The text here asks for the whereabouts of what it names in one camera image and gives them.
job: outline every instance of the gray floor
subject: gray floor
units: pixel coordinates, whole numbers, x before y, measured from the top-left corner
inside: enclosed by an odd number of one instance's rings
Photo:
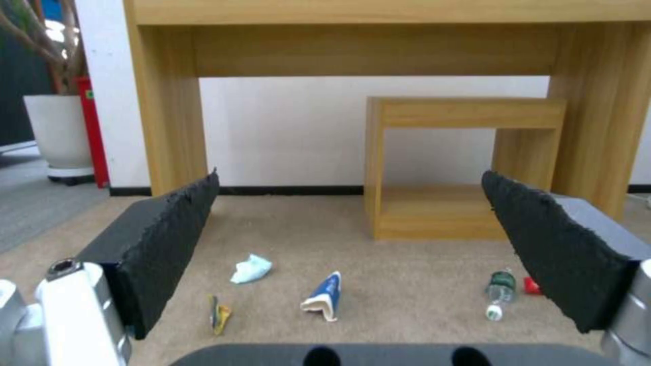
[[[95,184],[66,187],[46,176],[36,147],[0,154],[0,253],[106,200]]]

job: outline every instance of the plastic bottle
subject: plastic bottle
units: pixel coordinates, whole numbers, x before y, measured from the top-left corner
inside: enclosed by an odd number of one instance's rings
[[[486,308],[486,318],[497,322],[502,319],[503,307],[514,299],[516,278],[511,274],[511,269],[495,272],[491,275],[486,287],[486,294],[490,303]]]

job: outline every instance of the white wall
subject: white wall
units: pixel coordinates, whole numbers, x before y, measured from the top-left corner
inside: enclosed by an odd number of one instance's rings
[[[77,0],[113,187],[148,186],[122,0]],[[202,79],[208,163],[224,185],[361,184],[366,95],[543,96],[546,77]],[[387,179],[476,182],[489,131],[398,131]],[[631,183],[651,184],[651,122]]]
[[[366,97],[544,96],[548,77],[202,79],[208,165],[225,186],[360,185]],[[492,130],[387,135],[388,182],[479,182]]]
[[[150,185],[122,0],[77,0],[112,187]]]
[[[651,184],[651,111],[646,115],[644,132],[637,148],[631,184]]]

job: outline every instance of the white planter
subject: white planter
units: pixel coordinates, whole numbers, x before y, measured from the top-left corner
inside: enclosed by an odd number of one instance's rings
[[[25,96],[25,107],[48,176],[93,174],[86,125],[79,96]]]

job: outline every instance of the green bottle label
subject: green bottle label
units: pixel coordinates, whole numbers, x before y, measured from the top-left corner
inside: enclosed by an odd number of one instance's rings
[[[511,290],[516,289],[516,278],[506,271],[498,271],[490,276],[490,285],[506,286]]]

